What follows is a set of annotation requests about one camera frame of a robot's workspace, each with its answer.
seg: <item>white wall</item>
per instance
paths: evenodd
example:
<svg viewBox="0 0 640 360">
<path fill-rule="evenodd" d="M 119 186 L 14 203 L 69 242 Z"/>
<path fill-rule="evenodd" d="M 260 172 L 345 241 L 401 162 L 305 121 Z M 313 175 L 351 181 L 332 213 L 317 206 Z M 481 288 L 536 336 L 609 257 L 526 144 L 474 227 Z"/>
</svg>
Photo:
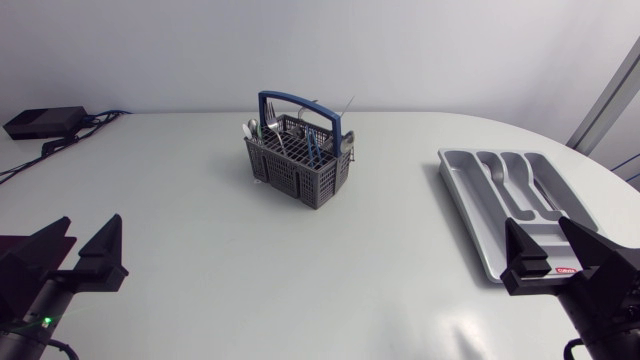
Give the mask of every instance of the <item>white wall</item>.
<svg viewBox="0 0 640 360">
<path fill-rule="evenodd" d="M 472 114 L 565 142 L 640 34 L 637 0 L 0 2 L 0 121 L 23 109 Z"/>
<path fill-rule="evenodd" d="M 592 159 L 608 169 L 623 163 L 640 153 L 640 93 L 636 94 L 629 106 L 620 115 L 618 121 L 598 143 L 591 155 Z M 615 173 L 622 179 L 629 179 L 640 173 L 640 158 L 623 165 Z M 640 190 L 640 177 L 629 182 L 631 186 Z"/>
</svg>

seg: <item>basket handle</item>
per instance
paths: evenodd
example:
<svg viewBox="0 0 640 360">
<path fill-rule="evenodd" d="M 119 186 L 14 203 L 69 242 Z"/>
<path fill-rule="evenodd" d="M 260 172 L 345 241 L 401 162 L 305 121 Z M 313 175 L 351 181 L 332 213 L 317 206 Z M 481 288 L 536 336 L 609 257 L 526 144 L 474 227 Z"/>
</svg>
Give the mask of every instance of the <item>basket handle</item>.
<svg viewBox="0 0 640 360">
<path fill-rule="evenodd" d="M 288 101 L 300 106 L 304 106 L 307 109 L 322 115 L 323 117 L 329 119 L 332 124 L 332 132 L 333 132 L 333 155 L 336 158 L 339 158 L 341 155 L 340 152 L 340 142 L 342 141 L 342 132 L 340 130 L 340 115 L 335 112 L 327 109 L 326 107 L 309 101 L 307 99 L 303 99 L 299 96 L 279 92 L 279 91 L 260 91 L 258 93 L 258 106 L 260 108 L 260 125 L 266 126 L 267 123 L 265 121 L 264 111 L 266 108 L 267 98 L 273 98 L 278 100 Z"/>
</svg>

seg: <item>cable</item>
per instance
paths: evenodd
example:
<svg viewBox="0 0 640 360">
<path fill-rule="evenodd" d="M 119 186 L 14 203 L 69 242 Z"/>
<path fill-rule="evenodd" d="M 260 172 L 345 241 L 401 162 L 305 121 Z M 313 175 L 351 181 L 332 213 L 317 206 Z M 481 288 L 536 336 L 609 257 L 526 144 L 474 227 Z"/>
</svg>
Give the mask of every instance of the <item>cable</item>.
<svg viewBox="0 0 640 360">
<path fill-rule="evenodd" d="M 618 165 L 618 166 L 614 167 L 613 169 L 611 169 L 611 171 L 615 171 L 615 170 L 617 170 L 619 167 L 621 167 L 622 165 L 624 165 L 624 164 L 628 163 L 629 161 L 631 161 L 631 160 L 633 160 L 633 159 L 637 158 L 638 156 L 640 156 L 640 154 L 637 154 L 636 156 L 633 156 L 633 157 L 631 157 L 631 158 L 627 159 L 627 160 L 626 160 L 625 162 L 623 162 L 622 164 L 620 164 L 620 165 Z"/>
<path fill-rule="evenodd" d="M 632 177 L 628 178 L 628 179 L 627 179 L 627 180 L 625 180 L 625 181 L 626 181 L 626 182 L 629 182 L 629 181 L 631 181 L 631 180 L 633 180 L 633 179 L 637 178 L 638 176 L 640 176 L 640 173 L 637 173 L 637 174 L 633 175 Z"/>
<path fill-rule="evenodd" d="M 573 354 L 571 353 L 571 349 L 578 345 L 584 345 L 582 339 L 573 339 L 569 341 L 567 345 L 565 345 L 564 353 L 562 354 L 564 356 L 564 360 L 575 360 Z"/>
<path fill-rule="evenodd" d="M 39 158 L 28 161 L 22 165 L 15 166 L 9 170 L 0 172 L 0 177 L 4 176 L 4 178 L 0 180 L 0 185 L 9 181 L 9 179 L 18 175 L 20 172 L 48 158 L 49 156 L 56 154 L 64 149 L 67 149 L 70 146 L 77 144 L 78 142 L 90 137 L 91 135 L 95 134 L 98 130 L 100 130 L 102 127 L 109 124 L 113 120 L 117 119 L 122 114 L 131 114 L 131 113 L 128 111 L 122 111 L 122 110 L 110 110 L 110 111 L 102 112 L 98 115 L 85 116 L 85 118 L 83 119 L 83 122 L 86 123 L 87 125 L 86 127 L 92 128 L 92 130 L 90 130 L 89 132 L 81 136 L 75 135 L 72 137 L 53 140 L 53 141 L 44 143 L 42 145 L 42 152 Z M 106 118 L 104 120 L 98 119 L 98 117 L 105 116 L 105 115 L 106 115 Z"/>
<path fill-rule="evenodd" d="M 58 348 L 58 350 L 60 350 L 60 351 L 64 351 L 64 353 L 67 354 L 67 356 L 69 357 L 69 360 L 80 360 L 80 358 L 78 357 L 78 354 L 76 354 L 76 352 L 73 351 L 71 346 L 69 346 L 69 345 L 67 345 L 67 344 L 65 344 L 63 342 L 51 339 L 51 340 L 49 340 L 49 343 L 47 345 L 53 346 L 55 348 Z"/>
</svg>

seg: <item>green led light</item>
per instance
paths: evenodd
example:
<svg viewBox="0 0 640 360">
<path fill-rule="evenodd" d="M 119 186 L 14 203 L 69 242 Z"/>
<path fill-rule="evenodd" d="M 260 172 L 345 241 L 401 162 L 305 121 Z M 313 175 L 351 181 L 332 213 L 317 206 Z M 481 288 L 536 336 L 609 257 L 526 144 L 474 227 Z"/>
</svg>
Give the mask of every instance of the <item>green led light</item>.
<svg viewBox="0 0 640 360">
<path fill-rule="evenodd" d="M 42 319 L 42 324 L 40 324 L 43 328 L 48 328 L 49 325 L 51 324 L 51 322 L 53 322 L 53 319 L 50 317 L 45 317 L 44 319 Z"/>
</svg>

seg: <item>table surface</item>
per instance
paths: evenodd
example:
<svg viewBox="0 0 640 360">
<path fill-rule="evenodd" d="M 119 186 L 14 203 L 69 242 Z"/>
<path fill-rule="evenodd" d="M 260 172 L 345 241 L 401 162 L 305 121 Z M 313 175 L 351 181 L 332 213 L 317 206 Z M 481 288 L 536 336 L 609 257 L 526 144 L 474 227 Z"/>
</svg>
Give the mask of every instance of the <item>table surface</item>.
<svg viewBox="0 0 640 360">
<path fill-rule="evenodd" d="M 123 116 L 0 187 L 2 234 L 71 218 L 78 243 L 61 268 L 114 213 L 123 218 L 129 277 L 118 293 L 76 295 L 54 338 L 83 359 L 561 358 L 577 337 L 569 319 L 552 296 L 510 297 L 487 280 L 439 148 L 543 152 L 609 238 L 640 247 L 640 194 L 529 131 L 348 113 L 356 161 L 312 210 L 254 182 L 240 124 L 256 116 Z M 4 134 L 0 169 L 42 143 Z"/>
</svg>

